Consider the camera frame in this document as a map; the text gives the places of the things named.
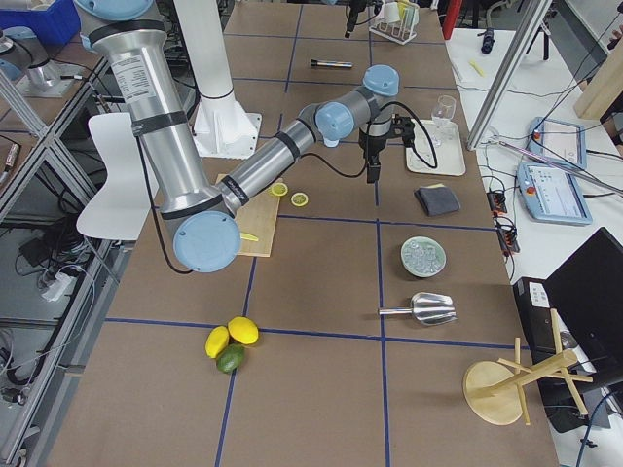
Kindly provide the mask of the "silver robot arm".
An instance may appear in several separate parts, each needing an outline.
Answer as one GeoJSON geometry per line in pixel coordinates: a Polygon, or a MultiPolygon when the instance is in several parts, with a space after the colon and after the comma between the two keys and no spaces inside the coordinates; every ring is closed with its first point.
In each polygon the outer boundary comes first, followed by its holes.
{"type": "Polygon", "coordinates": [[[29,97],[63,97],[67,85],[36,34],[28,27],[1,30],[1,71],[29,97]]]}
{"type": "Polygon", "coordinates": [[[84,41],[109,62],[131,118],[139,154],[164,195],[156,218],[169,230],[165,250],[179,273],[214,272],[240,249],[235,216],[316,142],[338,145],[356,129],[384,136],[399,76],[368,68],[359,87],[307,106],[269,142],[257,141],[261,116],[237,101],[218,8],[178,1],[175,13],[200,96],[198,114],[184,110],[165,59],[165,26],[152,1],[79,1],[84,41]]]}

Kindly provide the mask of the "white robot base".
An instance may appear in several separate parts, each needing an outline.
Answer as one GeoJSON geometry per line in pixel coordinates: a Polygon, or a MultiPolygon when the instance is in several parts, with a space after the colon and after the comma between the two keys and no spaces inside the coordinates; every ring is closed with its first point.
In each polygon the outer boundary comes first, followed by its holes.
{"type": "Polygon", "coordinates": [[[247,159],[256,149],[262,115],[247,113],[230,94],[203,97],[194,122],[194,140],[201,157],[247,159]]]}

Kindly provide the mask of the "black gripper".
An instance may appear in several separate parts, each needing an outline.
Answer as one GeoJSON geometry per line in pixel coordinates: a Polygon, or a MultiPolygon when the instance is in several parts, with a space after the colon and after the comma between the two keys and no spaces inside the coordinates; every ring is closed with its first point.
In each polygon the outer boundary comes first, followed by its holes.
{"type": "Polygon", "coordinates": [[[386,146],[388,124],[362,125],[359,128],[358,144],[363,150],[366,167],[366,182],[374,184],[379,181],[381,166],[379,153],[386,146]]]}

